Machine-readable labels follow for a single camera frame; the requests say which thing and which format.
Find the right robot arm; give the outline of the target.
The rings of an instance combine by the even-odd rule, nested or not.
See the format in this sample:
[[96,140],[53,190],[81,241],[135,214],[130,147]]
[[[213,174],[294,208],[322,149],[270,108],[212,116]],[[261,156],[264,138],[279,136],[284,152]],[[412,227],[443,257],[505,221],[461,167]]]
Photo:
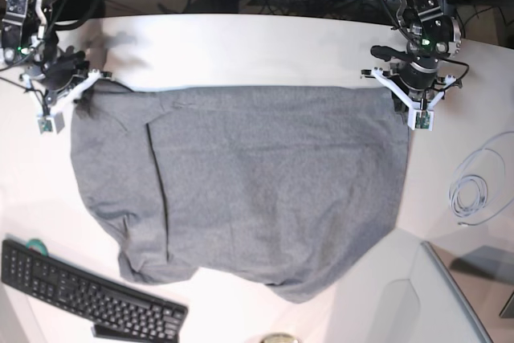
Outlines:
[[6,0],[1,21],[1,53],[6,69],[23,67],[29,81],[55,102],[89,76],[83,51],[59,48],[60,31],[73,31],[104,16],[104,0]]

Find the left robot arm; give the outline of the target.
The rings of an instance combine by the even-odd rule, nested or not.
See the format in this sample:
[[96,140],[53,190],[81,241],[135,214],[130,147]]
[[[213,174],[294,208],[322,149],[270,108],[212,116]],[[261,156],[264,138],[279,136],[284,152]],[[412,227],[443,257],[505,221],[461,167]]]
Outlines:
[[396,10],[386,0],[374,0],[389,17],[392,27],[406,40],[403,51],[374,45],[370,54],[389,66],[363,70],[391,92],[394,109],[426,116],[453,87],[461,87],[470,70],[467,63],[455,59],[462,43],[457,20],[444,13],[441,0],[398,0]]

